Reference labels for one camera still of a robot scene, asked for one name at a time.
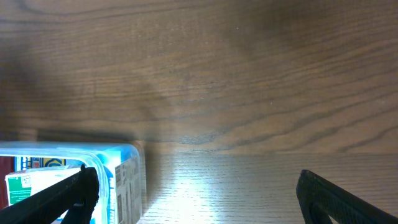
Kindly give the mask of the blue Kool Fever box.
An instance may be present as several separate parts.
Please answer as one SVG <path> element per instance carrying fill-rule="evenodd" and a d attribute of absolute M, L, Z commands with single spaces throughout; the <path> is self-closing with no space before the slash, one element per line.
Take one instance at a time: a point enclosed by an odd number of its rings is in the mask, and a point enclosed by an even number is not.
<path fill-rule="evenodd" d="M 110 186 L 109 177 L 111 173 L 101 161 L 100 156 L 91 156 L 87 158 L 78 159 L 65 159 L 65 158 L 49 158 L 49 157 L 21 157 L 15 158 L 15 171 L 22 171 L 26 169 L 34 169 L 41 167 L 54 167 L 54 166 L 77 166 L 82 165 L 93 167 L 97 171 L 99 181 L 99 201 L 93 212 L 90 220 L 91 223 L 112 223 L 114 220 L 114 213 L 111 212 L 110 200 Z"/>

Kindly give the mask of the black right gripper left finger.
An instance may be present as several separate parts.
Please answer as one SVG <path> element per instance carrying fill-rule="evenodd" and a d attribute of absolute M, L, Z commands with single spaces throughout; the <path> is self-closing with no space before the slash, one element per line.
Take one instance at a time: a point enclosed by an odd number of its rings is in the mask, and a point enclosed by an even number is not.
<path fill-rule="evenodd" d="M 80 167 L 72 176 L 1 210 L 2 224 L 89 224 L 99 200 L 100 184 L 93 167 Z"/>

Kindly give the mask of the white green Panadol box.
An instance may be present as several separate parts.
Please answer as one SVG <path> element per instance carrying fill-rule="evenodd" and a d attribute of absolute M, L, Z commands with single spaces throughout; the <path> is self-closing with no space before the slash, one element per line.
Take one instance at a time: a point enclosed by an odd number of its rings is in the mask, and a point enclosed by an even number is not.
<path fill-rule="evenodd" d="M 9 205 L 14 205 L 80 171 L 77 166 L 26 169 L 5 177 Z"/>

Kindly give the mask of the clear plastic container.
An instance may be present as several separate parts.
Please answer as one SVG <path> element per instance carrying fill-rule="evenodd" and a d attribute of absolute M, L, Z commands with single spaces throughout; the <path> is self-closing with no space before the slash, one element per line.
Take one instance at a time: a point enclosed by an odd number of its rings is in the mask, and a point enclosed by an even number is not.
<path fill-rule="evenodd" d="M 72 142 L 2 142 L 1 156 L 78 159 L 100 156 L 109 169 L 112 223 L 137 223 L 142 216 L 141 158 L 130 144 Z"/>

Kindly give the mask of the red orange medicine box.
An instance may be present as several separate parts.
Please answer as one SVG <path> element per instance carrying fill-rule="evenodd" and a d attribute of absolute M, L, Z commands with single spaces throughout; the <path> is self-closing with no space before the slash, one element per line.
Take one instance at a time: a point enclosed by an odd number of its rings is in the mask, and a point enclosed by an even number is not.
<path fill-rule="evenodd" d="M 13 157 L 0 157 L 0 208 L 8 206 L 6 175 L 14 172 L 14 158 Z"/>

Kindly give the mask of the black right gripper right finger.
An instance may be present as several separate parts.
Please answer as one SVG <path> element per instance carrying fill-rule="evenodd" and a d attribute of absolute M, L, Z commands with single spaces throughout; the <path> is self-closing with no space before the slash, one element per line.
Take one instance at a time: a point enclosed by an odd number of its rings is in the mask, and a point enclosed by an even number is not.
<path fill-rule="evenodd" d="M 397 217 L 310 170 L 301 171 L 296 194 L 306 224 L 397 224 Z"/>

